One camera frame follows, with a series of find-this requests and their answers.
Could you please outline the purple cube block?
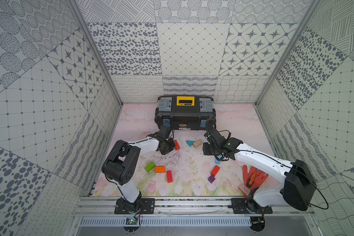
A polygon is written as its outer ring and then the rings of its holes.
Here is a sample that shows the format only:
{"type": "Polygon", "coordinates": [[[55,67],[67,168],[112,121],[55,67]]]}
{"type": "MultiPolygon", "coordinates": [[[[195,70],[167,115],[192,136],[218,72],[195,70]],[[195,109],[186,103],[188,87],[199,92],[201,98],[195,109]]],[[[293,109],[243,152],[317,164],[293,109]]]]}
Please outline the purple cube block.
{"type": "Polygon", "coordinates": [[[209,183],[213,183],[215,181],[215,176],[211,175],[207,180],[209,183]]]}

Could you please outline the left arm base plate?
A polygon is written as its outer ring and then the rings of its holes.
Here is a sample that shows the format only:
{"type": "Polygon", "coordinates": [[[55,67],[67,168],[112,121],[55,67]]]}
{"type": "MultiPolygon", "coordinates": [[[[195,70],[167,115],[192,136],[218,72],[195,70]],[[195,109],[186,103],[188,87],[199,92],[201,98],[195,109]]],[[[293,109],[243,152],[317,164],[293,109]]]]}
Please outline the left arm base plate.
{"type": "Polygon", "coordinates": [[[116,201],[115,214],[135,214],[141,211],[141,214],[153,214],[155,206],[154,198],[138,198],[134,203],[130,203],[124,198],[116,201]]]}

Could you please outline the red block lower right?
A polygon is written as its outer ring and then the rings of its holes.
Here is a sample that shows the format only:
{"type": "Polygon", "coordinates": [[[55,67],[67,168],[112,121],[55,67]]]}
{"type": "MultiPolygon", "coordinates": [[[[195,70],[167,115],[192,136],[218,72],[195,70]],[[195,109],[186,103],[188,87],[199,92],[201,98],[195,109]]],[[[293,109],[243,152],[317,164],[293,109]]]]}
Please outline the red block lower right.
{"type": "Polygon", "coordinates": [[[217,175],[217,173],[219,172],[219,170],[220,170],[220,167],[216,165],[216,166],[212,169],[212,171],[211,171],[210,174],[215,177],[215,176],[217,175]]]}

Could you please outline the orange block near green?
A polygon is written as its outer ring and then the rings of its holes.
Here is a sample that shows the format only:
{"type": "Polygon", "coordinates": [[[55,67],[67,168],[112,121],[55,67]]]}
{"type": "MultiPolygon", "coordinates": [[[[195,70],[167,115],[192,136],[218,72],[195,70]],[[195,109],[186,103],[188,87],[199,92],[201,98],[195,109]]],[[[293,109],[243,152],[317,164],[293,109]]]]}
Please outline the orange block near green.
{"type": "Polygon", "coordinates": [[[165,166],[156,166],[154,168],[154,171],[156,174],[166,173],[166,167],[165,166]]]}

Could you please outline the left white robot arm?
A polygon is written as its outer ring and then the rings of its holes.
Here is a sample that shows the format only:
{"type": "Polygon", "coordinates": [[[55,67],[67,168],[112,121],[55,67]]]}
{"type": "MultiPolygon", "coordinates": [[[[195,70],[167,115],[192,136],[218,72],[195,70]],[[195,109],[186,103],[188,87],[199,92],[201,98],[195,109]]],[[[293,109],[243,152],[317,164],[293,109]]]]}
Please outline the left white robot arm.
{"type": "Polygon", "coordinates": [[[164,125],[158,132],[138,141],[118,140],[102,164],[101,172],[118,187],[126,203],[135,204],[141,199],[141,193],[132,180],[139,157],[154,151],[166,155],[175,147],[174,130],[164,125]]]}

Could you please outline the aluminium front rail frame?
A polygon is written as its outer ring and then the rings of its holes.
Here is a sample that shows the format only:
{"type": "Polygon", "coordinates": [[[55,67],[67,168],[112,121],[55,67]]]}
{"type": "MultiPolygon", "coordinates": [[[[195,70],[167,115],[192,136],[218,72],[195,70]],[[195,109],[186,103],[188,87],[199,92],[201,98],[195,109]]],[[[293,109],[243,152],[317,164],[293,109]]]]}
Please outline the aluminium front rail frame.
{"type": "MultiPolygon", "coordinates": [[[[119,197],[81,197],[73,216],[130,215],[117,204],[119,197]]],[[[257,216],[246,209],[244,197],[151,197],[143,198],[142,215],[146,216],[257,216]]]]}

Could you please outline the orange handled tool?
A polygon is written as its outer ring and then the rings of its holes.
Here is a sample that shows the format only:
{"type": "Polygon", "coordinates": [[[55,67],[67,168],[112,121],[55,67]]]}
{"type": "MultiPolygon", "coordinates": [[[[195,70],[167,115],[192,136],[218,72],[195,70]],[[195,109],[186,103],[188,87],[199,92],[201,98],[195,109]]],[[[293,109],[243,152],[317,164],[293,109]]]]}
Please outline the orange handled tool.
{"type": "Polygon", "coordinates": [[[246,187],[247,188],[251,188],[254,184],[254,181],[255,181],[255,178],[256,178],[256,173],[257,171],[253,172],[252,175],[250,175],[247,179],[247,182],[246,182],[246,187]]]}

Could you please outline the green rectangular block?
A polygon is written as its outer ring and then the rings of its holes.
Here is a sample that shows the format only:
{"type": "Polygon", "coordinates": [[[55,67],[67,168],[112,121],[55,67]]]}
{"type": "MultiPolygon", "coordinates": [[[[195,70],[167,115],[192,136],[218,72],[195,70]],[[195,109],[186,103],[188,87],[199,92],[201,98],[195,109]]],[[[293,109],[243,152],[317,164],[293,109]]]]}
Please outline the green rectangular block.
{"type": "Polygon", "coordinates": [[[150,162],[144,169],[147,173],[152,171],[156,167],[155,163],[152,161],[150,162]]]}

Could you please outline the dark red rectangular block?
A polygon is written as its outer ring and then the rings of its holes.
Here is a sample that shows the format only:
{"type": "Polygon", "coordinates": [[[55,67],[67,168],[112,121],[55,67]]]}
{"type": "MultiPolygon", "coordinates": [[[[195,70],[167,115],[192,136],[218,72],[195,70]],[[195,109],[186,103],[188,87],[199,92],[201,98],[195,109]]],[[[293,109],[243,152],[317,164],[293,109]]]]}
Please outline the dark red rectangular block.
{"type": "Polygon", "coordinates": [[[172,171],[167,171],[166,176],[167,176],[167,183],[172,183],[173,182],[172,171]]]}

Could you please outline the teal triangular block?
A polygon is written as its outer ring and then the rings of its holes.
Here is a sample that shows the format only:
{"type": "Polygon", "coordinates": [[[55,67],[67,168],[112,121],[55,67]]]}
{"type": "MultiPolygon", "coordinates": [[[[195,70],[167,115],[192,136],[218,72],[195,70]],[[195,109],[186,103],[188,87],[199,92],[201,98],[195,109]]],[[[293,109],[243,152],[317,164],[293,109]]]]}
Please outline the teal triangular block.
{"type": "Polygon", "coordinates": [[[195,142],[194,141],[190,141],[190,140],[186,140],[186,143],[188,144],[189,147],[191,147],[195,142]]]}

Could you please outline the natural wood rectangular block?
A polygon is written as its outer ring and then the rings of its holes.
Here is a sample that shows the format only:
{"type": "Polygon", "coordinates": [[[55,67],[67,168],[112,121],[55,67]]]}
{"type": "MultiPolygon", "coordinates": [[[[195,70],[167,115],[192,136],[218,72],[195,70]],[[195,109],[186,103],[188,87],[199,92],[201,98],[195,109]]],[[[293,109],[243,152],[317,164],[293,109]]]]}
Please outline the natural wood rectangular block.
{"type": "Polygon", "coordinates": [[[193,145],[194,148],[198,148],[198,147],[200,147],[202,144],[203,144],[202,140],[199,139],[199,140],[196,140],[192,145],[193,145]]]}

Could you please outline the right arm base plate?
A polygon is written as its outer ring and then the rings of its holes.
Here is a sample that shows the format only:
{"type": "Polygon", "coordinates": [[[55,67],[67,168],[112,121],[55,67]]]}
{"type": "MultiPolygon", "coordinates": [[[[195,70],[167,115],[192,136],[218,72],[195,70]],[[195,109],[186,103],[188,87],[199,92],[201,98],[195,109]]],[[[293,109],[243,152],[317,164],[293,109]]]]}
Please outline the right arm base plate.
{"type": "Polygon", "coordinates": [[[232,198],[229,205],[234,214],[272,214],[270,206],[261,207],[254,200],[247,200],[246,198],[232,198]]]}

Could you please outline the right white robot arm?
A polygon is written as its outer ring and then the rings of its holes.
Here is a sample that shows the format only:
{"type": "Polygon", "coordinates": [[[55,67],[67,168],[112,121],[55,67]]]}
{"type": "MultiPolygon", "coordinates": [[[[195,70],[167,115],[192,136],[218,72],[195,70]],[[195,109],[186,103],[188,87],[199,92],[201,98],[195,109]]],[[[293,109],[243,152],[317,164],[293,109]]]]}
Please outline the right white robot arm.
{"type": "Polygon", "coordinates": [[[260,189],[254,187],[247,194],[246,206],[256,212],[270,205],[289,205],[297,210],[306,211],[310,205],[316,184],[307,166],[301,160],[290,162],[269,156],[252,148],[243,141],[228,136],[223,137],[216,129],[214,119],[205,123],[204,154],[212,155],[217,161],[234,160],[250,165],[256,172],[264,173],[279,182],[276,187],[260,189]]]}

